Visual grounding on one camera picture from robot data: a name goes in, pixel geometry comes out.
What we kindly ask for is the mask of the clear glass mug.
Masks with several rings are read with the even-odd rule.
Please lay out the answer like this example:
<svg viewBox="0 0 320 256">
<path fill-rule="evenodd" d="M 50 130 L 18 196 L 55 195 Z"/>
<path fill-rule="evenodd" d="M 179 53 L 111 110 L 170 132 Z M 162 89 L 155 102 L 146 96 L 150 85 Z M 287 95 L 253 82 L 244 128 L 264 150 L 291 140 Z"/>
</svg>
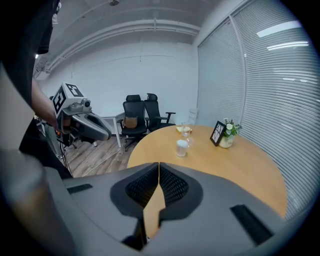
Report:
<svg viewBox="0 0 320 256">
<path fill-rule="evenodd" d="M 188 137 L 190 135 L 191 131 L 192 131 L 192 129 L 188 123 L 183 122 L 181 124 L 181 135 L 183 137 Z"/>
</svg>

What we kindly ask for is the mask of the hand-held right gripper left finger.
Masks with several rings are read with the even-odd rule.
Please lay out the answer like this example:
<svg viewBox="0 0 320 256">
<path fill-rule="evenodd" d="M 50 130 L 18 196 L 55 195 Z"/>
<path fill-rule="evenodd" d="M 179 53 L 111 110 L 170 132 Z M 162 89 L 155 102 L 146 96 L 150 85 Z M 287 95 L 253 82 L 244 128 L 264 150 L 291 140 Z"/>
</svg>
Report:
<svg viewBox="0 0 320 256">
<path fill-rule="evenodd" d="M 143 256 L 143 211 L 158 175 L 158 163 L 71 179 L 46 168 L 50 194 L 71 237 L 72 256 Z"/>
</svg>

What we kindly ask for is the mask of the potted white flower plant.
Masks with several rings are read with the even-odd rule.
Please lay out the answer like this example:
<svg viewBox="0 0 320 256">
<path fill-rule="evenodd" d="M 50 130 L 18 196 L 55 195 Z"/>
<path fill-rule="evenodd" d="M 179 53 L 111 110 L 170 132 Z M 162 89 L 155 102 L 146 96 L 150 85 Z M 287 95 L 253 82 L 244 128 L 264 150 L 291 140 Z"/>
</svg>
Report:
<svg viewBox="0 0 320 256">
<path fill-rule="evenodd" d="M 239 135 L 242 126 L 240 124 L 235 124 L 232 119 L 225 118 L 224 121 L 226 129 L 219 142 L 219 146 L 221 148 L 227 149 L 232 146 L 234 137 Z"/>
</svg>

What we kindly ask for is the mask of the person's black shirt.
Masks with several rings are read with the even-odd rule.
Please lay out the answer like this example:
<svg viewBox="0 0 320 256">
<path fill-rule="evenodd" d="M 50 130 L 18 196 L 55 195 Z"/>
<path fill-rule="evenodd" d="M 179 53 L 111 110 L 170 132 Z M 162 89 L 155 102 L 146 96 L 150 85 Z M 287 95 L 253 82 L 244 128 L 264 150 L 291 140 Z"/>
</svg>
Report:
<svg viewBox="0 0 320 256">
<path fill-rule="evenodd" d="M 3 7 L 12 21 L 0 18 L 0 61 L 13 85 L 32 109 L 35 56 L 49 51 L 52 18 L 60 0 L 6 0 Z"/>
</svg>

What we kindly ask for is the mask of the person's left forearm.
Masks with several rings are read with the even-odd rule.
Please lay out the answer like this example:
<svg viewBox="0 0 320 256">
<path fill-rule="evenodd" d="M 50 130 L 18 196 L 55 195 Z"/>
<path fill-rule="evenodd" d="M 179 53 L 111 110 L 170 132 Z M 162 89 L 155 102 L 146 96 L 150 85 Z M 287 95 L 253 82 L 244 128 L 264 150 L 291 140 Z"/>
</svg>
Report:
<svg viewBox="0 0 320 256">
<path fill-rule="evenodd" d="M 55 130 L 59 130 L 55 109 L 52 101 L 41 91 L 33 78 L 31 88 L 32 109 L 36 116 L 49 123 Z"/>
</svg>

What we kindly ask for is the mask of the white desk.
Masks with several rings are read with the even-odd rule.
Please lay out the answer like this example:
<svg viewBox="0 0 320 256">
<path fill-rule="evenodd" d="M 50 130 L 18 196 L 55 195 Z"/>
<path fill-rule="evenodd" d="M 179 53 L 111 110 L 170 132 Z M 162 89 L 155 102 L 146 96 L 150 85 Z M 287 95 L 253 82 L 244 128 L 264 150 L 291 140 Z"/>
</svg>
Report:
<svg viewBox="0 0 320 256">
<path fill-rule="evenodd" d="M 102 114 L 101 117 L 107 121 L 107 123 L 110 125 L 111 127 L 111 134 L 115 135 L 116 137 L 116 141 L 117 141 L 117 145 L 118 147 L 121 149 L 122 146 L 122 142 L 121 142 L 121 131 L 120 131 L 120 125 L 117 123 L 118 120 L 120 120 L 121 118 L 123 118 L 125 116 L 125 112 L 124 111 L 116 111 L 116 112 L 112 112 L 109 114 Z"/>
</svg>

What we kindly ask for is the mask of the black picture frame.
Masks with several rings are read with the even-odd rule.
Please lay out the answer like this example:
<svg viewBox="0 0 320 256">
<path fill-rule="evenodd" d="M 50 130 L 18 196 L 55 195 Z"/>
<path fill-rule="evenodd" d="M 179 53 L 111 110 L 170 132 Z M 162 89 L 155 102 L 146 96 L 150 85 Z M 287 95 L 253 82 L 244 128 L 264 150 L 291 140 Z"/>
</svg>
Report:
<svg viewBox="0 0 320 256">
<path fill-rule="evenodd" d="M 220 122 L 220 121 L 217 121 L 216 122 L 216 125 L 214 127 L 214 130 L 210 136 L 210 140 L 211 142 L 217 147 L 219 146 L 220 144 L 220 141 L 222 139 L 222 137 L 224 136 L 224 132 L 226 130 L 227 126 Z"/>
</svg>

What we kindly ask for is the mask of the white wall rack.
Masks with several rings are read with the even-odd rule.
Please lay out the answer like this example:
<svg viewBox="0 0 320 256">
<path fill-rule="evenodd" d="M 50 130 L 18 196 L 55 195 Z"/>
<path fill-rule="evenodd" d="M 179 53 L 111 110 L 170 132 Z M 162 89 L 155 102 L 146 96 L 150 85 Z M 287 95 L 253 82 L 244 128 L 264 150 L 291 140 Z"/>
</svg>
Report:
<svg viewBox="0 0 320 256">
<path fill-rule="evenodd" d="M 194 125 L 196 123 L 197 114 L 198 114 L 197 108 L 190 108 L 189 109 L 189 112 L 188 112 L 188 123 L 189 124 Z"/>
</svg>

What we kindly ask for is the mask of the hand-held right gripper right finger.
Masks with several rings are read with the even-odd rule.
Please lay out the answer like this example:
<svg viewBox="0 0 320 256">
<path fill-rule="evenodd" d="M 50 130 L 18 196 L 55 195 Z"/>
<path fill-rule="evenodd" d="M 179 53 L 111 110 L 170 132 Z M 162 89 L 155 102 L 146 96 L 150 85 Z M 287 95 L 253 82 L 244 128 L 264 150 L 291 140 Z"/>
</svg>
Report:
<svg viewBox="0 0 320 256">
<path fill-rule="evenodd" d="M 165 208 L 147 256 L 235 256 L 270 239 L 285 224 L 234 182 L 175 164 L 159 164 Z"/>
</svg>

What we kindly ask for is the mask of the brown cushion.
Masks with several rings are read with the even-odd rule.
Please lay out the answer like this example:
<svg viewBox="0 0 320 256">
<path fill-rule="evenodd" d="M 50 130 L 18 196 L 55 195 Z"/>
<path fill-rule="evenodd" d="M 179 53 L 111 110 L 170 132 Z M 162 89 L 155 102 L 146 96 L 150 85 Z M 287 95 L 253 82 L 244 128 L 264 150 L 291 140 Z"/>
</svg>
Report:
<svg viewBox="0 0 320 256">
<path fill-rule="evenodd" d="M 137 117 L 124 117 L 124 126 L 127 129 L 135 129 L 138 126 L 138 118 Z"/>
</svg>

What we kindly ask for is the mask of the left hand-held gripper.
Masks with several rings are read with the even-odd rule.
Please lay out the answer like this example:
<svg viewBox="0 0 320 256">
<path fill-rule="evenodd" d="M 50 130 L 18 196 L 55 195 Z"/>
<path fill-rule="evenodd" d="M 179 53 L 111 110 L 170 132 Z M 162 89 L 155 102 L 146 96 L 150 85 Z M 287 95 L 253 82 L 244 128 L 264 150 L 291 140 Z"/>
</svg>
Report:
<svg viewBox="0 0 320 256">
<path fill-rule="evenodd" d="M 52 103 L 61 134 L 60 141 L 65 146 L 72 145 L 80 136 L 98 141 L 107 141 L 112 136 L 107 123 L 91 112 L 91 101 L 76 85 L 63 82 L 52 97 Z M 64 130 L 64 121 L 71 121 L 71 116 L 72 129 L 80 136 L 70 131 L 71 126 L 67 127 L 67 131 Z"/>
</svg>

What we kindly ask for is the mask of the clear cotton swab container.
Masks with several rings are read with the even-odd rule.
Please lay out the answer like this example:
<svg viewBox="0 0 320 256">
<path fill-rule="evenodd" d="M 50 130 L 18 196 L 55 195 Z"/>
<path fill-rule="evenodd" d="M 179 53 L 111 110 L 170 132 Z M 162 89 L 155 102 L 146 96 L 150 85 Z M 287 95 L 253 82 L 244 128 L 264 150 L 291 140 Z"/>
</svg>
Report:
<svg viewBox="0 0 320 256">
<path fill-rule="evenodd" d="M 183 139 L 179 139 L 176 141 L 176 155 L 178 157 L 184 157 L 187 153 L 187 149 L 188 149 L 189 145 L 188 142 L 186 140 Z"/>
</svg>

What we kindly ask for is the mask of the black office chair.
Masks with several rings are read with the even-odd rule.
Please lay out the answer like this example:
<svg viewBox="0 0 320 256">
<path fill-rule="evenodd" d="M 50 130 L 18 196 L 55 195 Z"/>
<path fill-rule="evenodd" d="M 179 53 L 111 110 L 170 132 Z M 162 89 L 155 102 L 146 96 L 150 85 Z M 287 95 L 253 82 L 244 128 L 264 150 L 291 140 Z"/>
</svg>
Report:
<svg viewBox="0 0 320 256">
<path fill-rule="evenodd" d="M 145 120 L 145 105 L 139 94 L 127 95 L 123 102 L 124 117 L 137 117 L 138 125 L 134 129 L 128 129 L 124 126 L 124 119 L 117 121 L 121 127 L 121 134 L 126 136 L 125 143 L 130 140 L 125 146 L 125 151 L 135 142 L 139 142 L 147 133 L 147 125 Z"/>
<path fill-rule="evenodd" d="M 144 107 L 148 117 L 145 118 L 146 127 L 152 133 L 158 129 L 175 126 L 175 123 L 170 123 L 171 115 L 175 112 L 166 112 L 167 116 L 161 116 L 159 110 L 158 96 L 154 93 L 147 93 L 147 99 L 144 100 Z"/>
</svg>

